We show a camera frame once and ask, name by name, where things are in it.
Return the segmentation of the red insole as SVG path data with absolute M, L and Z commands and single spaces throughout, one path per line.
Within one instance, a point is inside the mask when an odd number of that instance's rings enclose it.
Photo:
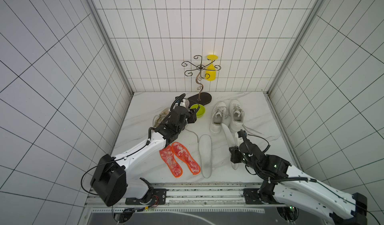
M 180 159 L 188 166 L 190 172 L 193 175 L 197 175 L 201 172 L 199 164 L 193 159 L 188 149 L 184 145 L 175 142 L 171 145 L 171 149 L 174 155 L 176 155 L 178 159 Z
M 174 153 L 172 151 L 171 146 L 167 146 L 166 148 L 159 151 L 159 154 L 162 160 L 166 163 L 172 175 L 175 178 L 179 178 L 183 174 L 183 170 L 181 166 L 177 163 L 174 158 Z

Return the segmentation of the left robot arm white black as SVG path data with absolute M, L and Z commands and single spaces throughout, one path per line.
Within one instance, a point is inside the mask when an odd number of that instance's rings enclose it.
M 133 199 L 143 204 L 151 202 L 153 186 L 144 178 L 128 179 L 132 172 L 151 155 L 168 149 L 179 137 L 187 124 L 197 121 L 197 109 L 189 108 L 185 94 L 176 97 L 169 114 L 160 124 L 148 129 L 148 138 L 132 149 L 112 157 L 104 155 L 90 181 L 94 195 L 100 197 L 107 207 L 112 207 L 121 199 Z

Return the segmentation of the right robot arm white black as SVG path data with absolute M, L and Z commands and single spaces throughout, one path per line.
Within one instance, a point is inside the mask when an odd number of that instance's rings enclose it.
M 332 188 L 305 174 L 289 161 L 268 155 L 240 130 L 225 131 L 231 162 L 243 163 L 262 179 L 256 199 L 263 204 L 285 204 L 301 209 L 334 225 L 366 225 L 368 199 L 360 193 L 349 194 Z

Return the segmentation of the white sneaker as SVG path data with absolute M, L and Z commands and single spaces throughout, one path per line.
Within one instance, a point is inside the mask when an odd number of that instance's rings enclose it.
M 263 135 L 262 133 L 244 125 L 245 112 L 241 107 L 241 103 L 237 99 L 233 99 L 230 102 L 229 114 L 231 117 L 229 129 L 232 133 L 237 133 L 241 129 L 245 129 L 248 132 L 252 132 L 254 135 L 257 135 L 257 136 Z
M 220 101 L 216 104 L 212 112 L 212 119 L 210 124 L 210 132 L 214 135 L 219 134 L 222 130 L 222 124 L 228 117 L 228 107 L 225 102 Z

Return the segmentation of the white insole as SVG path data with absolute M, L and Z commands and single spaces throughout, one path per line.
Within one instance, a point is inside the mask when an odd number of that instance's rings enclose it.
M 202 175 L 205 179 L 208 179 L 212 175 L 212 139 L 209 135 L 200 137 L 199 154 Z
M 234 170 L 237 170 L 239 167 L 239 163 L 241 162 L 241 159 L 239 157 L 239 148 L 236 145 L 233 134 L 231 133 L 228 126 L 225 124 L 222 124 L 222 129 L 224 131 L 224 134 L 225 134 L 225 137 L 227 140 L 227 144 L 229 147 L 230 162 L 231 162 L 232 168 Z

